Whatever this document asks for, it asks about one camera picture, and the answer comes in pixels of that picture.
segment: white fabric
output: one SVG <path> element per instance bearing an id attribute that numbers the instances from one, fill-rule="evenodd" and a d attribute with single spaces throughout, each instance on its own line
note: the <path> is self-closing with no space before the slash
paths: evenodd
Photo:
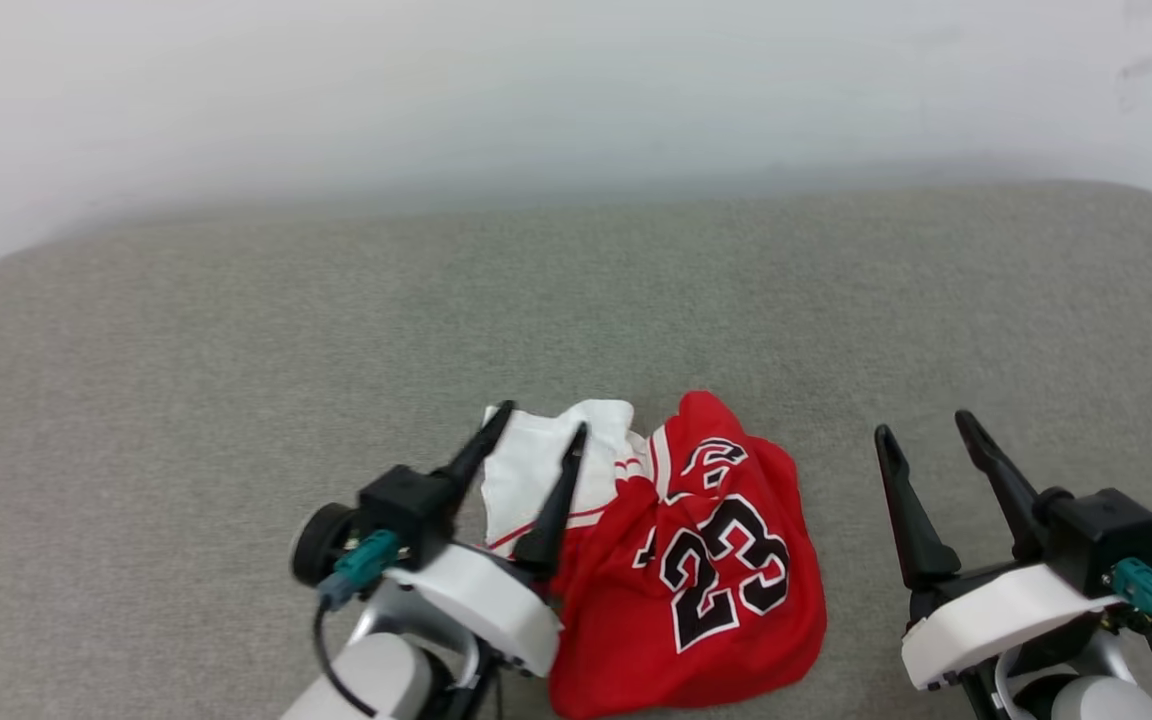
<path id="1" fill-rule="evenodd" d="M 490 406 L 484 420 L 495 412 Z M 508 555 L 513 541 L 540 510 L 558 482 L 558 462 L 576 427 L 589 424 L 567 526 L 593 525 L 616 497 L 616 479 L 650 473 L 646 442 L 630 432 L 634 406 L 623 400 L 585 400 L 556 418 L 515 410 L 495 450 L 483 464 L 483 502 L 488 513 L 486 544 Z"/>

